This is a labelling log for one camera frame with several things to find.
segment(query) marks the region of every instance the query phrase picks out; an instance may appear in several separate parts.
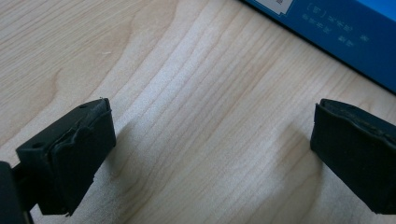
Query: black robotic claw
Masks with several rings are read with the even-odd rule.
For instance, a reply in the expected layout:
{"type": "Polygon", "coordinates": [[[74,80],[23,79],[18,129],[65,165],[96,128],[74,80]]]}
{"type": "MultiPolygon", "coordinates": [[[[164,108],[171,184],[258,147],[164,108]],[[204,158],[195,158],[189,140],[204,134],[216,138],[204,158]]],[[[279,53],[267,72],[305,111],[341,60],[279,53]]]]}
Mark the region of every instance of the black robotic claw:
{"type": "Polygon", "coordinates": [[[0,161],[0,220],[31,223],[38,203],[43,215],[72,215],[93,176],[116,145],[110,104],[80,105],[17,148],[21,163],[0,161]]]}

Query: wood grain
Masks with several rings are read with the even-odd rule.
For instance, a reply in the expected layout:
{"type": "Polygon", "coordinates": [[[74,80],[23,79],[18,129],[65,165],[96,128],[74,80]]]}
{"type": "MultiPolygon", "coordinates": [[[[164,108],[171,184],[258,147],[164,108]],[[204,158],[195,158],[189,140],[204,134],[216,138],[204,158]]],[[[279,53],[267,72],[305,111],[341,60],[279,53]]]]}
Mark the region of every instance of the wood grain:
{"type": "Polygon", "coordinates": [[[237,0],[0,2],[0,159],[107,97],[118,144],[76,213],[36,223],[394,223],[309,148],[330,98],[396,97],[237,0]]]}

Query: blue box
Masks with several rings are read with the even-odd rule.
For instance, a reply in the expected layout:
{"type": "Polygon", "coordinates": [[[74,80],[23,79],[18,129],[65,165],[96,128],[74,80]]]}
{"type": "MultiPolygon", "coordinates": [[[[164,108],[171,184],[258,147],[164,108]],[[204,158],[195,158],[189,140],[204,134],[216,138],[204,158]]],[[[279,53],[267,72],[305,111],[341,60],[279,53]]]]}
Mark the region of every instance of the blue box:
{"type": "Polygon", "coordinates": [[[245,1],[396,93],[396,1],[245,1]]]}

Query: wooden table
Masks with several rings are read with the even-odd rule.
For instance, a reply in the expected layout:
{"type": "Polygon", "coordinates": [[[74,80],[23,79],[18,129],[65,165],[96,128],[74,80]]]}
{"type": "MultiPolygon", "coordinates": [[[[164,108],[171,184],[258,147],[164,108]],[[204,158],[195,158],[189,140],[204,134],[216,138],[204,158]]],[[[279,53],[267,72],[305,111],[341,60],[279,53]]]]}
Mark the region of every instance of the wooden table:
{"type": "Polygon", "coordinates": [[[330,98],[396,97],[237,0],[0,2],[0,159],[107,97],[118,138],[71,217],[36,223],[395,223],[309,147],[330,98]]]}

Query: barcode label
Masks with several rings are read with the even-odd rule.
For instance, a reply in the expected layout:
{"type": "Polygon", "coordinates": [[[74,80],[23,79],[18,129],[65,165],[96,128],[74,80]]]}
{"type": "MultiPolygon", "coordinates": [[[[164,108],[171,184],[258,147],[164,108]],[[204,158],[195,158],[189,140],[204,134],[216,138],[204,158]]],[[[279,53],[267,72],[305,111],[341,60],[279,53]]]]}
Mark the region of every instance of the barcode label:
{"type": "Polygon", "coordinates": [[[273,10],[277,15],[286,14],[293,0],[256,0],[263,6],[273,10]]]}

